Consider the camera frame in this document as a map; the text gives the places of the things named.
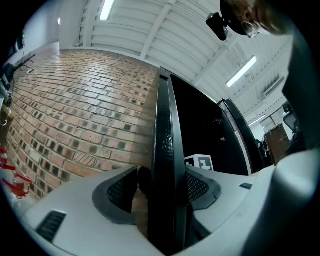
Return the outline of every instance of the black camera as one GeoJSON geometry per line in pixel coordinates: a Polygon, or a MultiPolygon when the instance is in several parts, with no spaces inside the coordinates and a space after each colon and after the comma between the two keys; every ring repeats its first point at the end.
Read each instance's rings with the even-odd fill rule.
{"type": "Polygon", "coordinates": [[[218,12],[210,13],[205,22],[221,41],[227,40],[229,32],[227,23],[218,12]]]}

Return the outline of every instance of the ceiling beam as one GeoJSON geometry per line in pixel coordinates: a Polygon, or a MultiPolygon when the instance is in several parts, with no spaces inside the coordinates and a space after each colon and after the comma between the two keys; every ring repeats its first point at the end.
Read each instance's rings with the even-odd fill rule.
{"type": "Polygon", "coordinates": [[[254,88],[258,83],[261,82],[261,80],[265,77],[266,74],[269,73],[271,69],[275,67],[275,65],[282,59],[282,57],[287,53],[287,51],[290,49],[290,47],[285,46],[280,53],[272,60],[270,61],[269,65],[266,66],[265,69],[263,69],[251,82],[247,83],[244,88],[242,88],[241,91],[239,91],[236,95],[231,97],[233,101],[239,99],[243,94],[245,94],[248,90],[254,88]]]}
{"type": "Polygon", "coordinates": [[[90,47],[92,41],[92,33],[94,31],[95,19],[97,16],[100,0],[92,0],[89,4],[88,16],[86,17],[83,31],[83,46],[90,47]]]}
{"type": "Polygon", "coordinates": [[[208,72],[212,70],[214,64],[228,51],[228,48],[223,45],[220,50],[210,59],[206,66],[200,71],[200,73],[195,77],[192,83],[197,86],[201,80],[206,76],[208,72]]]}
{"type": "Polygon", "coordinates": [[[169,0],[168,3],[164,6],[162,9],[161,13],[159,14],[158,18],[153,24],[153,28],[151,29],[141,52],[140,58],[145,59],[147,56],[147,53],[149,52],[149,49],[151,47],[152,42],[155,39],[155,36],[157,32],[159,31],[162,23],[164,22],[165,18],[167,17],[168,13],[171,11],[173,5],[177,2],[178,0],[169,0]]]}

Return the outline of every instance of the black vertical panel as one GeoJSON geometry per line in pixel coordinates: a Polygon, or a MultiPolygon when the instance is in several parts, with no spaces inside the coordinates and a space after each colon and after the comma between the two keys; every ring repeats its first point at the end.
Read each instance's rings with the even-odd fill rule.
{"type": "Polygon", "coordinates": [[[256,139],[252,134],[250,127],[248,126],[245,118],[240,113],[239,109],[236,107],[236,105],[233,103],[232,100],[223,99],[222,101],[225,103],[226,107],[229,109],[230,113],[232,114],[232,117],[235,120],[241,132],[241,135],[245,141],[245,145],[249,154],[250,165],[252,166],[252,173],[254,174],[259,172],[264,168],[264,162],[262,160],[262,156],[258,149],[256,139]]]}
{"type": "Polygon", "coordinates": [[[151,168],[148,238],[165,255],[184,249],[186,170],[180,124],[170,77],[160,69],[151,168]]]}

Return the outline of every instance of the glasses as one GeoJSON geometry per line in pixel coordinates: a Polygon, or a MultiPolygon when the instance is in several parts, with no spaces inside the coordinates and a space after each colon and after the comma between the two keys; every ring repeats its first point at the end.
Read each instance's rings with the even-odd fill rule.
{"type": "Polygon", "coordinates": [[[242,21],[241,25],[242,25],[244,32],[246,33],[246,35],[249,38],[255,38],[259,34],[258,30],[251,23],[246,22],[246,21],[242,21]]]}

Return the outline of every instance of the fluorescent light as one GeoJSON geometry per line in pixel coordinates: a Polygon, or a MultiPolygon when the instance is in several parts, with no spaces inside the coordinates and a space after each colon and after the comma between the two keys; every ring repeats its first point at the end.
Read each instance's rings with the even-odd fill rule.
{"type": "Polygon", "coordinates": [[[101,15],[100,15],[100,20],[102,21],[109,20],[111,9],[114,3],[115,3],[115,0],[105,0],[101,15]]]}
{"type": "Polygon", "coordinates": [[[249,61],[245,63],[244,66],[240,68],[240,70],[233,76],[229,81],[226,82],[226,85],[230,88],[234,85],[236,81],[238,81],[255,63],[257,62],[257,57],[252,56],[249,61]]]}
{"type": "Polygon", "coordinates": [[[257,121],[254,121],[252,124],[250,124],[249,126],[252,126],[252,125],[254,125],[256,122],[259,122],[262,118],[264,118],[266,115],[264,115],[264,116],[262,116],[262,117],[260,117],[257,121]]]}

